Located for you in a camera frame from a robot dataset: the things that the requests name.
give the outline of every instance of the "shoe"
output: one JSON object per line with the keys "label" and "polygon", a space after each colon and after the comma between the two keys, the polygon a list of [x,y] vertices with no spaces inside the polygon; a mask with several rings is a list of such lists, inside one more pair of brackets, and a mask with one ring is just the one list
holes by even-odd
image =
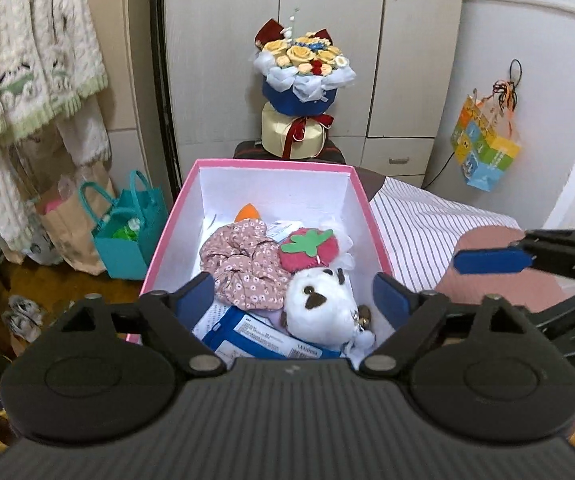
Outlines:
{"label": "shoe", "polygon": [[2,314],[3,323],[10,329],[11,333],[24,339],[28,343],[33,343],[41,335],[38,325],[25,314],[6,310]]}
{"label": "shoe", "polygon": [[10,296],[8,303],[13,312],[29,317],[38,326],[43,324],[43,309],[37,303],[17,295]]}

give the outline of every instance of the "strawberry plush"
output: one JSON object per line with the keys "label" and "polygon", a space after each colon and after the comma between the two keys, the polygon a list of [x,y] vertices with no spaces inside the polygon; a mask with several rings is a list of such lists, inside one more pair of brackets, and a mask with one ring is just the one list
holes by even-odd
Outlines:
{"label": "strawberry plush", "polygon": [[314,267],[329,267],[339,256],[339,242],[332,229],[300,228],[281,244],[278,257],[288,272],[298,272]]}

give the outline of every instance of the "ribbon bow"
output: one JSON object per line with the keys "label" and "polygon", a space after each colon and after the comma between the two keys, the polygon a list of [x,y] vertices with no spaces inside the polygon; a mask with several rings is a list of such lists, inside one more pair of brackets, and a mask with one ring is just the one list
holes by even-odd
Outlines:
{"label": "ribbon bow", "polygon": [[327,139],[327,129],[331,126],[331,123],[333,123],[334,117],[327,114],[321,114],[312,117],[299,117],[292,122],[292,125],[287,131],[282,158],[289,159],[290,155],[292,154],[292,143],[301,142],[305,138],[305,125],[307,124],[308,119],[316,121],[323,127],[323,130],[325,130],[325,137]]}

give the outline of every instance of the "pink box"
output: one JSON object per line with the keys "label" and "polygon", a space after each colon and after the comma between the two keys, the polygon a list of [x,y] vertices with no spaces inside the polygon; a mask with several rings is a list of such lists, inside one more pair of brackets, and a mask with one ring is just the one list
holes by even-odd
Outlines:
{"label": "pink box", "polygon": [[173,292],[200,272],[199,249],[206,231],[234,221],[253,204],[263,221],[298,220],[316,227],[330,216],[353,241],[356,267],[347,271],[358,304],[373,311],[377,344],[394,330],[376,310],[372,281],[392,273],[376,221],[359,177],[350,166],[270,160],[197,160],[171,210],[145,277],[141,294]]}

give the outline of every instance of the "cream round gift box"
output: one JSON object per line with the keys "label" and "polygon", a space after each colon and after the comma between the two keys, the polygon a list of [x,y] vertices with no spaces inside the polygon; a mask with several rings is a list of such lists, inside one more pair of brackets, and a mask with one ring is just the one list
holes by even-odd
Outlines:
{"label": "cream round gift box", "polygon": [[[278,113],[270,103],[263,107],[261,141],[263,148],[276,156],[283,156],[285,139],[296,117],[289,117]],[[292,151],[289,158],[311,158],[317,156],[325,145],[327,133],[322,124],[308,119],[305,123],[305,137],[303,140],[292,142]]]}

